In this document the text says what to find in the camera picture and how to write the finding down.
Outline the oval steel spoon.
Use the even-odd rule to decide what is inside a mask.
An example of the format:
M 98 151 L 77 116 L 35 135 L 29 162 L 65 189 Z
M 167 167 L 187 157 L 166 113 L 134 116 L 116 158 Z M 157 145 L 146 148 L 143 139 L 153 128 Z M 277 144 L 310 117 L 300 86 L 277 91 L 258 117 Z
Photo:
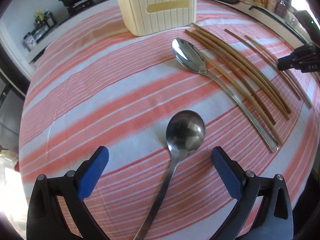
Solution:
M 171 47 L 176 59 L 180 64 L 196 74 L 211 78 L 227 93 L 227 95 L 238 105 L 244 115 L 248 118 L 249 122 L 251 122 L 253 127 L 260 134 L 261 138 L 271 152 L 278 150 L 279 145 L 271 131 L 268 132 L 266 129 L 264 129 L 259 121 L 248 110 L 248 108 L 244 106 L 236 94 L 231 91 L 223 82 L 221 82 L 216 75 L 207 69 L 206 63 L 208 61 L 204 59 L 202 53 L 193 44 L 181 38 L 175 38 L 172 41 Z

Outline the round steel spoon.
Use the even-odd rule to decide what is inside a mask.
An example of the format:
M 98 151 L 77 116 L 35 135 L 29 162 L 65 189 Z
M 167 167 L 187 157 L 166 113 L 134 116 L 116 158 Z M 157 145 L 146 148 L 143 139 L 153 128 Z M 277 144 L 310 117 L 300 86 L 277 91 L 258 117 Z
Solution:
M 205 135 L 204 121 L 195 111 L 180 111 L 170 119 L 165 134 L 165 140 L 171 155 L 170 166 L 156 199 L 134 239 L 144 239 L 146 237 L 165 198 L 176 167 L 185 157 L 193 154 L 201 146 Z

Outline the pink striped tablecloth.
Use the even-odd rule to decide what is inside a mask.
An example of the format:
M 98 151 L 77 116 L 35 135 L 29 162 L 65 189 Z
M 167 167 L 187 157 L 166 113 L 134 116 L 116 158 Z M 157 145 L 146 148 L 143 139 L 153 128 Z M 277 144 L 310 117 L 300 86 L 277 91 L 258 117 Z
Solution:
M 277 57 L 291 52 L 275 32 L 220 3 L 198 0 L 196 22 L 242 52 L 270 79 L 291 109 L 286 119 L 259 88 L 283 146 L 268 150 L 237 105 L 211 79 L 175 59 L 171 43 L 182 28 L 144 37 L 125 27 L 113 1 L 51 43 L 39 60 L 25 99 L 20 129 L 20 173 L 27 198 L 36 177 L 76 170 L 101 145 L 110 160 L 86 206 L 111 239 L 133 239 L 170 164 L 165 130 L 191 109 L 206 138 L 176 168 L 147 239 L 209 239 L 235 204 L 211 163 L 221 146 L 244 170 L 285 178 L 292 204 L 304 191 L 319 142 L 319 84 L 295 76 L 312 100 L 307 107 L 282 78 L 237 36 L 257 39 Z

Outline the cream utensil holder box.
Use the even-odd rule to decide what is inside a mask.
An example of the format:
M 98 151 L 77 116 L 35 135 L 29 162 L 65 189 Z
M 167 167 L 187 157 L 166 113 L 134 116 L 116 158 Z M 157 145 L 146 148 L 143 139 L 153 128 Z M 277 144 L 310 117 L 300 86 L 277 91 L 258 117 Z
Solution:
M 190 25 L 196 20 L 197 0 L 117 0 L 132 35 L 146 36 Z

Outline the spice jar rack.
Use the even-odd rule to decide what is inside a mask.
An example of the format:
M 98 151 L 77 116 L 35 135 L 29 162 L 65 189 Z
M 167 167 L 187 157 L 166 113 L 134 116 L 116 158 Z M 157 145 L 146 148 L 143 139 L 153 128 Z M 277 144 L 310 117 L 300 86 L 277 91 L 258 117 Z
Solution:
M 36 45 L 52 30 L 48 25 L 38 25 L 33 31 L 28 32 L 23 38 L 23 45 L 32 51 Z

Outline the sauce bottles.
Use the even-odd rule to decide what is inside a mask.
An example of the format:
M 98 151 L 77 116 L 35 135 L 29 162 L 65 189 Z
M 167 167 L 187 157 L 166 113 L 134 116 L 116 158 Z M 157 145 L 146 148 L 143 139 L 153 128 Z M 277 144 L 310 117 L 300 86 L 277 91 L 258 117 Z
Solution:
M 48 25 L 48 28 L 52 28 L 56 25 L 56 20 L 53 16 L 53 13 L 48 9 L 46 9 L 45 12 L 42 12 L 40 10 L 35 11 L 34 16 L 36 26 L 45 23 L 46 25 Z

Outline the black gas stove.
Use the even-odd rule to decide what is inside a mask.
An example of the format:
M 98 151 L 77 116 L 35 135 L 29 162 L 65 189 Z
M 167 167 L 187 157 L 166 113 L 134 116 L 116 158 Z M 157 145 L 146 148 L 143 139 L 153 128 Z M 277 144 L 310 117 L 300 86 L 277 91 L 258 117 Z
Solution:
M 102 0 L 99 2 L 95 2 L 93 0 L 83 0 L 80 3 L 74 4 L 74 5 L 67 8 L 69 17 L 73 17 L 76 14 L 78 14 L 84 10 L 87 10 L 90 7 L 93 7 L 95 5 L 98 5 L 98 4 L 106 2 L 106 1 L 108 1 L 108 0 Z

